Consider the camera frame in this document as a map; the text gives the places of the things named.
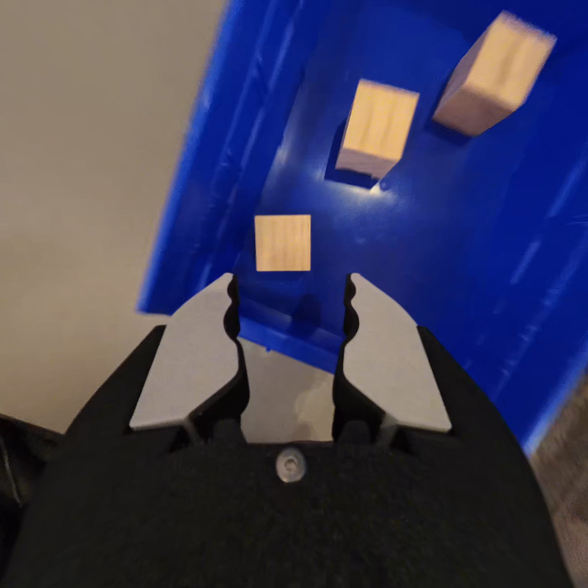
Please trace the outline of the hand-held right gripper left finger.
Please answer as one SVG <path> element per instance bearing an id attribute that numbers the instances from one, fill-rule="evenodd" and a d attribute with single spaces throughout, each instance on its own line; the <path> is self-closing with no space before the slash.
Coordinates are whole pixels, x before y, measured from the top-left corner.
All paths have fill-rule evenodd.
<path id="1" fill-rule="evenodd" d="M 224 273 L 169 319 L 131 430 L 181 426 L 191 438 L 206 440 L 219 422 L 240 424 L 250 390 L 239 333 L 238 279 Z"/>

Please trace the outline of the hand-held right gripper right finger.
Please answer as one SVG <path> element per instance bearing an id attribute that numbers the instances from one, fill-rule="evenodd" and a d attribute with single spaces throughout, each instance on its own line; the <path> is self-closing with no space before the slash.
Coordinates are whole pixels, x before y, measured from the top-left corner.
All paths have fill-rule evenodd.
<path id="1" fill-rule="evenodd" d="M 359 273 L 346 277 L 344 340 L 333 383 L 332 436 L 360 423 L 369 442 L 391 442 L 398 429 L 445 435 L 449 414 L 416 321 Z"/>

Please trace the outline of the blue plastic bin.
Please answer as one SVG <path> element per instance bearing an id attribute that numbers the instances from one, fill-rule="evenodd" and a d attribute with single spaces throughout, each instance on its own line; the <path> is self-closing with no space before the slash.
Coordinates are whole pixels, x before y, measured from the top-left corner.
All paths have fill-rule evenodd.
<path id="1" fill-rule="evenodd" d="M 557 37 L 478 137 L 432 120 L 506 10 Z M 381 180 L 337 170 L 361 79 L 420 94 Z M 256 215 L 311 216 L 311 270 L 258 272 Z M 427 327 L 532 454 L 587 366 L 587 1 L 226 1 L 138 297 L 238 276 L 242 337 L 333 372 L 346 276 Z"/>

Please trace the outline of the grey desk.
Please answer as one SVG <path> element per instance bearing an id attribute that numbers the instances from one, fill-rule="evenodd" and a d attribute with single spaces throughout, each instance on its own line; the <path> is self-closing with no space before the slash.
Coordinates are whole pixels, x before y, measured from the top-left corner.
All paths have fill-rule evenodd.
<path id="1" fill-rule="evenodd" d="M 224 1 L 1 1 L 1 415 L 64 433 L 136 312 Z"/>

